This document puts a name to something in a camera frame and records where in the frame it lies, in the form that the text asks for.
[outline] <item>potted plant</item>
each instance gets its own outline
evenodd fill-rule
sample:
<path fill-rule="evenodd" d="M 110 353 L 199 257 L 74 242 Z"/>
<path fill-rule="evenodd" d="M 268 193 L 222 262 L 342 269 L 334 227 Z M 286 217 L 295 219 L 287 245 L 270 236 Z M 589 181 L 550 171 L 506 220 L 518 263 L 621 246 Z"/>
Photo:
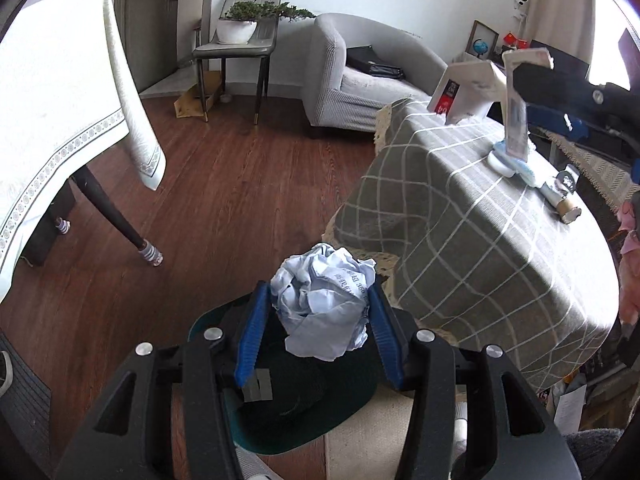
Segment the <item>potted plant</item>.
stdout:
<path fill-rule="evenodd" d="M 315 15 L 306 9 L 289 5 L 289 2 L 236 2 L 218 21 L 218 41 L 225 44 L 247 43 L 254 34 L 258 20 L 288 18 L 302 20 L 314 18 Z"/>

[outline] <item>chair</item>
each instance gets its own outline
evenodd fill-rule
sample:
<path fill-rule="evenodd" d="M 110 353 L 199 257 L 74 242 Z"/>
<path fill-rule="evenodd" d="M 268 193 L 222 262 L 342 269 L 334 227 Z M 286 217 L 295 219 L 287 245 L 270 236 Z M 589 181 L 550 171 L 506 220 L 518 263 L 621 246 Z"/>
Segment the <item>chair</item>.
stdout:
<path fill-rule="evenodd" d="M 346 66 L 347 48 L 371 45 L 406 79 L 373 77 Z M 321 14 L 313 26 L 302 102 L 312 126 L 373 132 L 375 115 L 404 97 L 428 101 L 447 64 L 411 34 L 349 14 Z"/>
<path fill-rule="evenodd" d="M 274 2 L 280 3 L 280 0 L 225 0 L 222 6 L 220 17 L 236 2 Z M 229 45 L 218 41 L 218 34 L 214 33 L 213 39 L 206 44 L 199 44 L 193 51 L 193 57 L 198 65 L 198 90 L 200 91 L 200 103 L 204 111 L 204 120 L 208 121 L 206 101 L 207 96 L 204 88 L 204 70 L 202 61 L 205 59 L 219 59 L 221 63 L 222 91 L 226 88 L 226 60 L 235 57 L 259 57 L 260 73 L 258 75 L 258 88 L 255 94 L 255 115 L 254 124 L 258 123 L 258 114 L 260 113 L 260 102 L 262 100 L 262 92 L 267 96 L 269 89 L 269 66 L 271 53 L 276 47 L 276 36 L 278 33 L 278 20 L 260 20 L 255 29 L 254 34 L 247 44 Z"/>

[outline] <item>cardboard box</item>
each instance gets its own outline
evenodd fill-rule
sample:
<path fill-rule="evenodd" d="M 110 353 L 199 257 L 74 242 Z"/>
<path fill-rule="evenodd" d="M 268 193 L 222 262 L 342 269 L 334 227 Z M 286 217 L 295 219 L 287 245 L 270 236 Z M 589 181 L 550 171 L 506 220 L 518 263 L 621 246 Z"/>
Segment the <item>cardboard box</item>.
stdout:
<path fill-rule="evenodd" d="M 213 106 L 222 94 L 222 78 L 220 72 L 215 70 L 204 71 L 204 88 L 207 97 L 207 111 Z M 175 116 L 179 119 L 183 117 L 203 117 L 202 106 L 200 105 L 200 93 L 198 85 L 195 84 L 184 94 L 178 97 L 174 103 Z"/>

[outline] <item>white tablecloth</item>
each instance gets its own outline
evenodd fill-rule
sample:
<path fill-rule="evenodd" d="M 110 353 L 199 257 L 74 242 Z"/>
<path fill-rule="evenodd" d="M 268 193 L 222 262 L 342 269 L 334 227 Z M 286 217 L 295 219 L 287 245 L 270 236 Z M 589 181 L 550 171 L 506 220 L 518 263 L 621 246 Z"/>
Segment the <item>white tablecloth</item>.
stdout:
<path fill-rule="evenodd" d="M 111 0 L 43 0 L 21 10 L 0 43 L 0 301 L 64 181 L 119 141 L 157 189 L 166 160 Z"/>

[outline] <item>black bag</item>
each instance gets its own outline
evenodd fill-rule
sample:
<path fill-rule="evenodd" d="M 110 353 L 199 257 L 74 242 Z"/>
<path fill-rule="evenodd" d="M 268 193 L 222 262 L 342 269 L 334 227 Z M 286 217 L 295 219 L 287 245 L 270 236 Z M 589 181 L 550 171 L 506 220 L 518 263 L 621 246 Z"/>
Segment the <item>black bag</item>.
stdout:
<path fill-rule="evenodd" d="M 373 77 L 388 77 L 389 79 L 404 79 L 404 72 L 398 66 L 389 65 L 382 61 L 373 51 L 373 47 L 355 46 L 347 49 L 347 65 L 372 75 Z"/>

